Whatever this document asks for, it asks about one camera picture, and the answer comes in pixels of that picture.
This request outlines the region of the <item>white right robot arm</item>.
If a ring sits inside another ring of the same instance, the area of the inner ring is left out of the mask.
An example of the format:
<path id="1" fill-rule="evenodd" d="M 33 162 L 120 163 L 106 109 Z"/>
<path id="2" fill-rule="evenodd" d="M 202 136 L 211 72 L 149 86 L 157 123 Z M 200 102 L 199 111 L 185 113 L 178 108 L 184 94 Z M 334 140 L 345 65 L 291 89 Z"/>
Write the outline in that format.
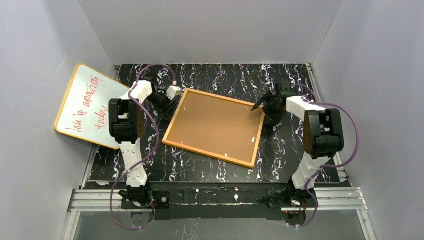
<path id="1" fill-rule="evenodd" d="M 277 125 L 286 113 L 302 121 L 304 154 L 289 185 L 295 191 L 312 189 L 316 173 L 344 148 L 340 111 L 318 106 L 294 91 L 289 83 L 282 82 L 275 85 L 274 92 L 262 96 L 252 110 L 258 108 L 263 109 L 266 124 Z"/>

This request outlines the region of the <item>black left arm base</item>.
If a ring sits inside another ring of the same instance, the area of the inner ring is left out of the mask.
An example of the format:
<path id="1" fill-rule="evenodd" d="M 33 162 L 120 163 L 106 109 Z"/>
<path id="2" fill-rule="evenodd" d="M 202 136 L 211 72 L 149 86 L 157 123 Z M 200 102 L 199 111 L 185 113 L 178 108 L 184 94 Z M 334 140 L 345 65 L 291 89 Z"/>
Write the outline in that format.
<path id="1" fill-rule="evenodd" d="M 170 207 L 170 193 L 168 191 L 146 191 L 136 192 L 128 195 L 126 190 L 120 190 L 118 194 L 122 197 L 122 209 L 168 209 Z"/>

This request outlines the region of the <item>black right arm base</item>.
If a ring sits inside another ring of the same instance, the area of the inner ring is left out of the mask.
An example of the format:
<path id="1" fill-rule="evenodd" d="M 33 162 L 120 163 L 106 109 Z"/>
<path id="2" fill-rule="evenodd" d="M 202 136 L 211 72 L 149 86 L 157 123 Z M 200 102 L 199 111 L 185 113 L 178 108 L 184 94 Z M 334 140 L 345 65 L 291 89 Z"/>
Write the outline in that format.
<path id="1" fill-rule="evenodd" d="M 318 198 L 315 190 L 312 188 L 309 192 L 306 190 L 270 190 L 263 199 L 265 205 L 271 209 L 292 208 L 285 212 L 293 214 L 303 214 L 306 210 L 317 208 Z"/>

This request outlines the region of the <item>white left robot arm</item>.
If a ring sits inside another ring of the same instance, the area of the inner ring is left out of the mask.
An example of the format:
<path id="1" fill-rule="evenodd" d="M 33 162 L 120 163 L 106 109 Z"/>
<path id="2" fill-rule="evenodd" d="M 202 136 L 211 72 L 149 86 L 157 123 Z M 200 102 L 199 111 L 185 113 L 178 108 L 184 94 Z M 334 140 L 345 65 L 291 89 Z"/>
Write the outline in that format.
<path id="1" fill-rule="evenodd" d="M 147 185 L 148 175 L 141 154 L 141 137 L 144 132 L 143 102 L 150 102 L 160 119 L 170 121 L 177 106 L 182 88 L 174 80 L 166 90 L 159 89 L 157 80 L 139 80 L 120 98 L 109 101 L 109 133 L 118 143 L 123 156 L 126 185 L 140 188 Z"/>

